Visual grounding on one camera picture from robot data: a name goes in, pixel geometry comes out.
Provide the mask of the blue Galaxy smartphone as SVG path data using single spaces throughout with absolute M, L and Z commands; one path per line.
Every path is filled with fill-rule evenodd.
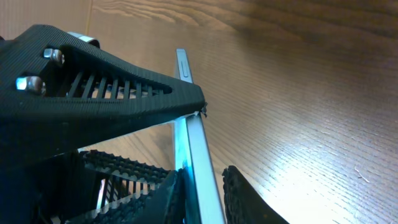
M 175 168 L 182 171 L 184 223 L 226 222 L 203 126 L 205 108 L 174 120 Z

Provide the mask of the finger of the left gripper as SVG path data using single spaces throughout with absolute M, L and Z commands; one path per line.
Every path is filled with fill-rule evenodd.
M 94 204 L 67 223 L 183 223 L 182 170 L 90 150 L 79 153 L 84 170 L 95 178 Z

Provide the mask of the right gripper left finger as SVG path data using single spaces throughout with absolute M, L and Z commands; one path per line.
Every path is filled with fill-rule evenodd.
M 1 167 L 16 168 L 201 110 L 198 85 L 56 27 L 1 41 Z

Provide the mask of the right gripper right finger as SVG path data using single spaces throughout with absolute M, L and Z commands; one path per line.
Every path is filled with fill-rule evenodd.
M 222 173 L 227 224 L 288 224 L 235 166 Z

